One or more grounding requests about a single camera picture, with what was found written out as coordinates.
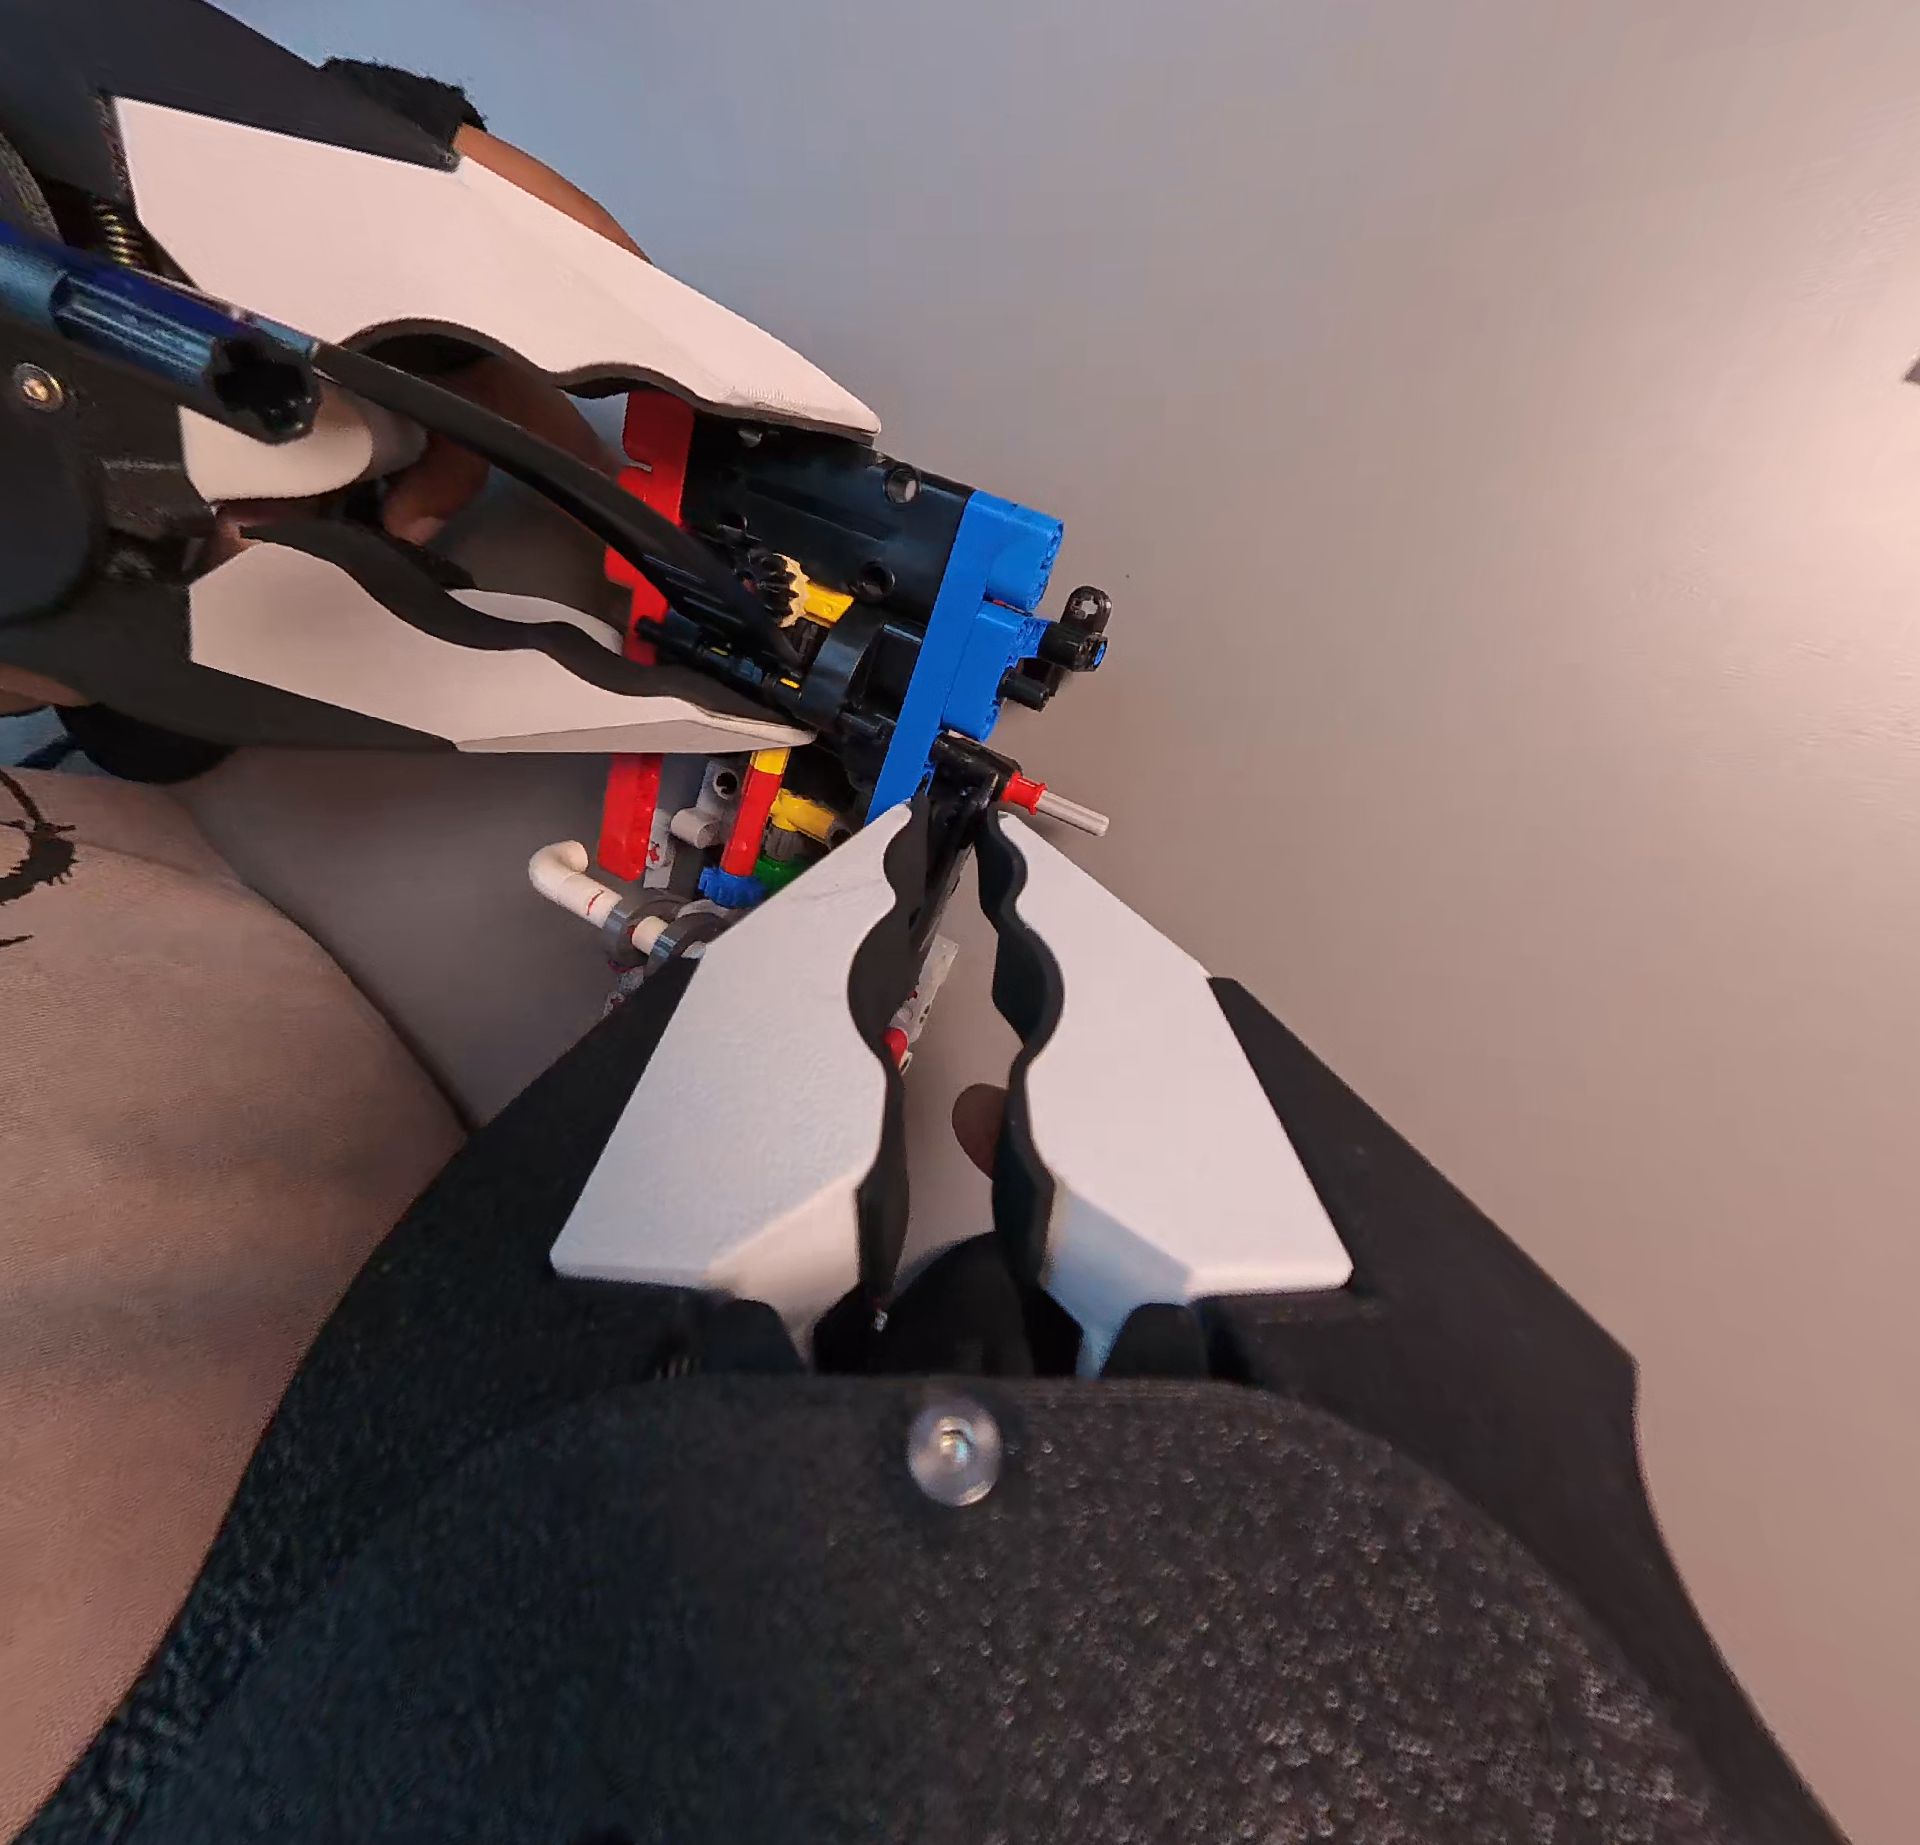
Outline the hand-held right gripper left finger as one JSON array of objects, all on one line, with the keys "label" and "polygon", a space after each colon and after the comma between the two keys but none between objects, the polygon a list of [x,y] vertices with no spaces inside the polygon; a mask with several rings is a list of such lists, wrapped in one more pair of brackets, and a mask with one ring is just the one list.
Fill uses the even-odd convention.
[{"label": "hand-held right gripper left finger", "polygon": [[795,1346],[857,1290],[857,1185],[886,1154],[894,1064],[849,979],[908,851],[917,809],[894,803],[703,944],[547,1245],[562,1284],[763,1299]]}]

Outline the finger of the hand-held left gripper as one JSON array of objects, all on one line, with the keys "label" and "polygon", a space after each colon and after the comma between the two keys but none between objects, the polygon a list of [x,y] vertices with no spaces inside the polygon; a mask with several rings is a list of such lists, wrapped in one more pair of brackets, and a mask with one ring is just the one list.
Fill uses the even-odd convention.
[{"label": "finger of the hand-held left gripper", "polygon": [[482,158],[415,169],[112,94],[131,210],[209,300],[335,348],[460,341],[558,387],[664,387],[878,442],[878,411],[742,312]]},{"label": "finger of the hand-held left gripper", "polygon": [[293,525],[187,583],[187,663],[460,749],[795,749],[813,744],[703,670],[623,663],[601,614],[443,590],[398,546]]}]

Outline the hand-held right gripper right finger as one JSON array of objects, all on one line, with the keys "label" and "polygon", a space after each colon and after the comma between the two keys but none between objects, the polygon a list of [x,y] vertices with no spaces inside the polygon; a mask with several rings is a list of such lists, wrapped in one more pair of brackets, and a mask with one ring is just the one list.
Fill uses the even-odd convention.
[{"label": "hand-held right gripper right finger", "polygon": [[1347,1290],[1213,974],[1019,824],[973,833],[994,1009],[1019,1039],[994,1134],[994,1242],[1099,1371],[1147,1299]]}]

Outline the lego car chassis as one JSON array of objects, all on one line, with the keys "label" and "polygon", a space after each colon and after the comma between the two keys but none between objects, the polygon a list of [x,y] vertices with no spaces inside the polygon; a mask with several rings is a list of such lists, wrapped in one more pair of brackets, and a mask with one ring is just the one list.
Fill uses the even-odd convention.
[{"label": "lego car chassis", "polygon": [[[594,862],[611,878],[575,915],[611,956],[606,1009],[664,958],[695,958],[795,878],[828,862],[886,809],[926,809],[935,736],[994,736],[1002,707],[1042,707],[1104,663],[1114,600],[1078,583],[1042,614],[1063,525],[1019,504],[907,466],[878,442],[708,415],[664,387],[632,387],[616,485],[647,525],[733,570],[770,616],[742,633],[678,565],[623,565],[623,663],[703,670],[742,706],[806,723],[795,749],[611,749]],[[1042,778],[1008,778],[1002,809],[1104,833]],[[944,905],[908,915],[917,979],[886,1026],[907,1064],[953,969]]]}]

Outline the person's left hand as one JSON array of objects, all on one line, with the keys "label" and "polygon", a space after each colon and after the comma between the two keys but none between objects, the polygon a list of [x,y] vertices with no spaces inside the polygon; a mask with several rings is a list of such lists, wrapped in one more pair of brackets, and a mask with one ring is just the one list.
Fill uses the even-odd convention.
[{"label": "person's left hand", "polygon": [[[611,237],[616,252],[647,260],[606,205],[594,205],[575,181],[562,181],[558,169],[540,169],[538,152],[482,130],[482,128],[460,128],[450,130],[450,152],[482,158],[483,171],[511,181],[524,194],[562,210],[568,221]],[[439,379],[450,394],[547,438],[558,454],[601,466],[601,473],[616,473],[611,442],[594,433],[594,415],[558,387],[540,380],[538,370],[524,359],[502,359],[502,357],[482,357],[450,379]],[[443,433],[424,438],[415,466],[388,473],[385,481],[385,532],[403,536],[403,546],[430,546],[475,493],[483,485],[483,462]]]}]

